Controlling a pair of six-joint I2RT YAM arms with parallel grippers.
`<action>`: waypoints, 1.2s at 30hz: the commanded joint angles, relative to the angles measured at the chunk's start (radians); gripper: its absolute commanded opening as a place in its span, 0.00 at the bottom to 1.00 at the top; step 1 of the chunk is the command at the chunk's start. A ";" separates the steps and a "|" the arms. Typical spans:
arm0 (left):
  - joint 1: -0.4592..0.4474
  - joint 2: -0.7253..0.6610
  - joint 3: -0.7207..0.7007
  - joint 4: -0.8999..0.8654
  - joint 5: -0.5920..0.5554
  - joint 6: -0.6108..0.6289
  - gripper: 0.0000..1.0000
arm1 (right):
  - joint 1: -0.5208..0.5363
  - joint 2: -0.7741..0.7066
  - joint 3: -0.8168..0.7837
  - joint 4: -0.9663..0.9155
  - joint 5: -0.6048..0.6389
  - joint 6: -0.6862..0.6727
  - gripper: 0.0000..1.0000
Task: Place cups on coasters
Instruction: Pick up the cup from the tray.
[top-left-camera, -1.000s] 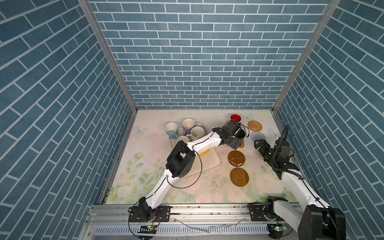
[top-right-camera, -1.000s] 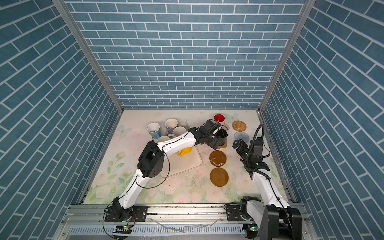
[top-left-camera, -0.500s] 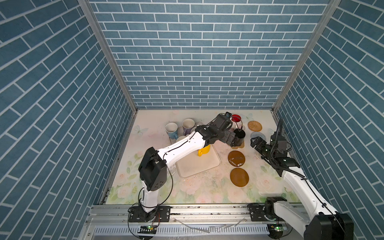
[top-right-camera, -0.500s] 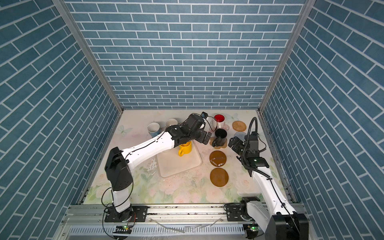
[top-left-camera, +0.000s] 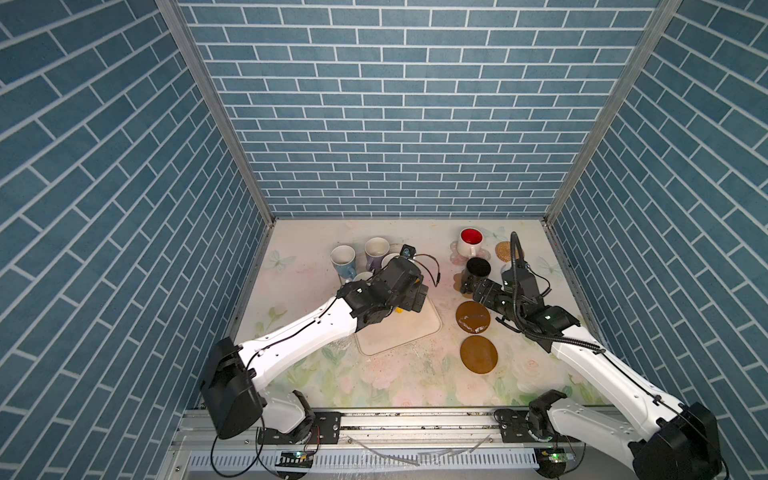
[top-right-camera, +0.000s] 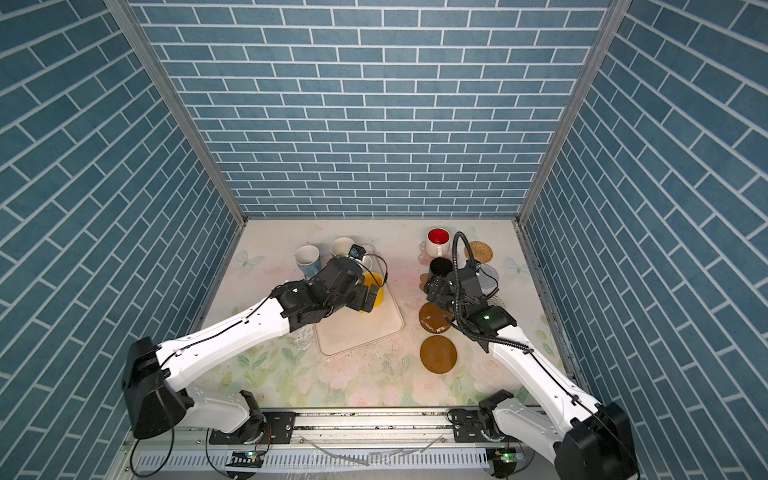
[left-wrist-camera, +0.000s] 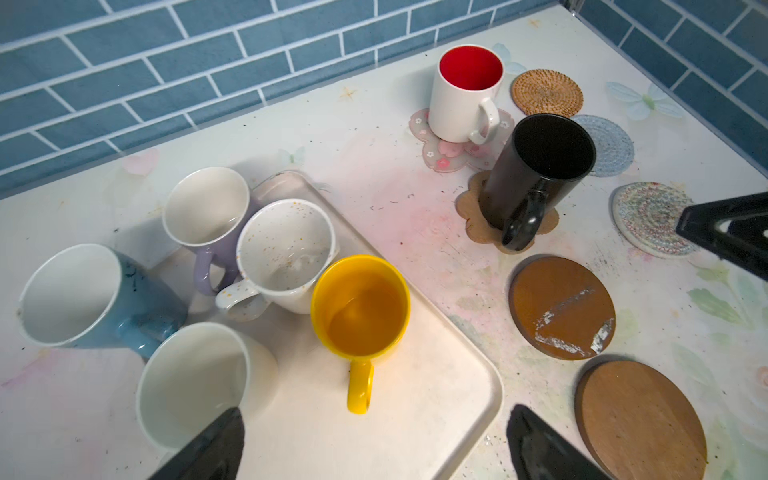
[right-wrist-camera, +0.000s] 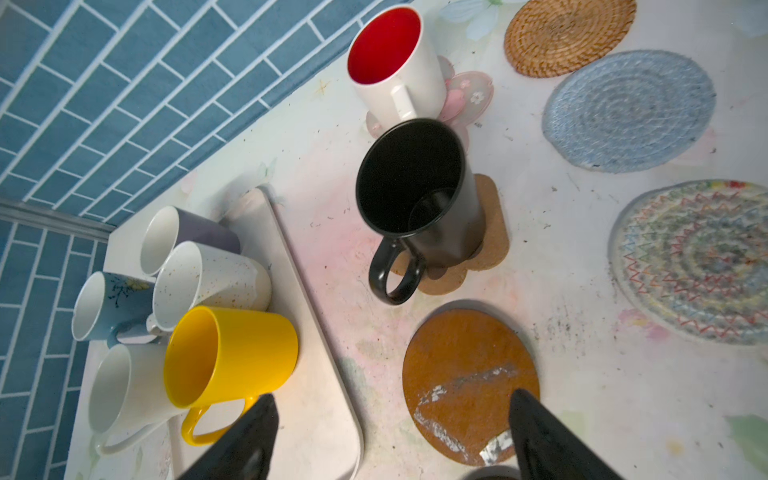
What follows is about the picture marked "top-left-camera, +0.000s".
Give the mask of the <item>brown paw coaster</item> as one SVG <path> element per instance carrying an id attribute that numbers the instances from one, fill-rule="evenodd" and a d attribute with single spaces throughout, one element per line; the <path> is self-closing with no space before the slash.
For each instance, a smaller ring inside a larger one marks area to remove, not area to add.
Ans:
<path id="1" fill-rule="evenodd" d="M 462 273 L 456 273 L 453 276 L 453 288 L 459 292 L 460 294 L 464 295 L 464 287 L 463 287 L 463 274 Z"/>

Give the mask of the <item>black mug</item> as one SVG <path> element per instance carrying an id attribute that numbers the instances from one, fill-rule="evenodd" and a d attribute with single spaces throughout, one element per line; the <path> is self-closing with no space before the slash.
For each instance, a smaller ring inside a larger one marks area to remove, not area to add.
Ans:
<path id="1" fill-rule="evenodd" d="M 470 258 L 462 273 L 459 291 L 462 294 L 473 294 L 478 286 L 485 280 L 491 273 L 492 267 L 490 263 L 480 257 Z"/>

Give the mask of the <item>woven rattan coaster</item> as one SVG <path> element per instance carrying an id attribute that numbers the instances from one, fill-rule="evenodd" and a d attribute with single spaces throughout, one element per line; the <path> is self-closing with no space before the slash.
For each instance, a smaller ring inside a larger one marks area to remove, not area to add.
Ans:
<path id="1" fill-rule="evenodd" d="M 503 241 L 495 246 L 496 257 L 504 263 L 522 261 L 524 251 L 518 242 Z"/>

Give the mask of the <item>beige serving tray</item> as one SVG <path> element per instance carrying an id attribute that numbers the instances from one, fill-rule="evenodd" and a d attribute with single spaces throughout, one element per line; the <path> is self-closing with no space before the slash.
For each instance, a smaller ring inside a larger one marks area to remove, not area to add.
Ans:
<path id="1" fill-rule="evenodd" d="M 375 356 L 435 334 L 441 327 L 439 313 L 431 299 L 427 298 L 420 312 L 393 312 L 381 322 L 357 332 L 355 340 L 361 354 Z"/>

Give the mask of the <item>brown round coaster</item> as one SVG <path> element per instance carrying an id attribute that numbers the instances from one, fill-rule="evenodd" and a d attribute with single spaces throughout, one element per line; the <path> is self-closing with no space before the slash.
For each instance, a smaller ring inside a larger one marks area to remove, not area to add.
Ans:
<path id="1" fill-rule="evenodd" d="M 485 332 L 491 322 L 489 310 L 474 301 L 465 301 L 461 303 L 455 313 L 457 325 L 465 332 L 470 334 L 480 334 Z"/>
<path id="2" fill-rule="evenodd" d="M 498 351 L 486 337 L 472 335 L 460 346 L 460 358 L 464 366 L 473 373 L 490 373 L 498 364 Z"/>

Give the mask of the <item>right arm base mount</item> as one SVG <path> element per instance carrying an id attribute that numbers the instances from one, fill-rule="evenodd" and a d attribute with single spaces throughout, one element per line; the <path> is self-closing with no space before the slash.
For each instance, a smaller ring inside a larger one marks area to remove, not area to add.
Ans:
<path id="1" fill-rule="evenodd" d="M 530 421 L 531 413 L 523 408 L 498 408 L 492 417 L 499 427 L 503 443 L 559 443 L 578 442 L 575 437 L 544 429 L 537 430 Z"/>

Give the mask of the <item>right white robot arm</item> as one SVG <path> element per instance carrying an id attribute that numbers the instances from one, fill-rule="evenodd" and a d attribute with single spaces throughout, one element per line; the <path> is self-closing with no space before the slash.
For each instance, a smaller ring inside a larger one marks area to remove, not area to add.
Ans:
<path id="1" fill-rule="evenodd" d="M 498 313 L 502 326 L 569 365 L 623 416 L 617 420 L 549 390 L 529 404 L 532 437 L 540 442 L 575 437 L 640 479 L 714 479 L 730 473 L 714 414 L 666 393 L 609 352 L 574 315 L 546 304 L 526 262 L 514 262 L 501 282 L 465 280 L 462 290 Z"/>

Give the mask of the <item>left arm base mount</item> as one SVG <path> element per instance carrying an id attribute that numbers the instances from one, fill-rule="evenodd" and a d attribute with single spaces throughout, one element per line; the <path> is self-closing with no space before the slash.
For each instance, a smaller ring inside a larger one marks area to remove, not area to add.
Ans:
<path id="1" fill-rule="evenodd" d="M 317 411 L 289 433 L 267 428 L 261 442 L 266 445 L 336 445 L 339 441 L 342 414 L 338 411 Z"/>

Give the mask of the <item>pink flower coaster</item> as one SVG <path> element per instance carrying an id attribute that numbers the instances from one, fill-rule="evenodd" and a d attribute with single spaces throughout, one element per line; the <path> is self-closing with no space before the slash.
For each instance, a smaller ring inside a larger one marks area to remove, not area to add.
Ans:
<path id="1" fill-rule="evenodd" d="M 452 242 L 450 244 L 450 250 L 451 250 L 450 262 L 453 265 L 463 266 L 463 265 L 466 264 L 466 262 L 468 261 L 468 258 L 463 256 L 463 255 L 461 255 L 460 252 L 458 251 L 458 242 L 457 241 L 454 241 L 454 242 Z"/>

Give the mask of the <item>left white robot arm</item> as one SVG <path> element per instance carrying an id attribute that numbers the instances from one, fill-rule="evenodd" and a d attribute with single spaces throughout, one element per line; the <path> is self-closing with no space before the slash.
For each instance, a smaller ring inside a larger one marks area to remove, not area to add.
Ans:
<path id="1" fill-rule="evenodd" d="M 217 342 L 200 377 L 200 391 L 216 437 L 230 439 L 259 424 L 295 443 L 305 439 L 315 414 L 294 391 L 282 398 L 268 385 L 298 361 L 337 340 L 380 323 L 396 309 L 420 312 L 428 286 L 420 268 L 396 256 L 367 280 L 342 285 L 304 317 L 263 337 Z"/>

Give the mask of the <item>white mug red inside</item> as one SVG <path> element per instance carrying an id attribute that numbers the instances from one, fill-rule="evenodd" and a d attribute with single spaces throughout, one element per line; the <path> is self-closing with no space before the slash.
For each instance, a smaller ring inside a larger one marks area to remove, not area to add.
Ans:
<path id="1" fill-rule="evenodd" d="M 480 230 L 465 228 L 460 232 L 457 240 L 457 253 L 464 258 L 479 257 L 483 240 L 484 237 Z"/>

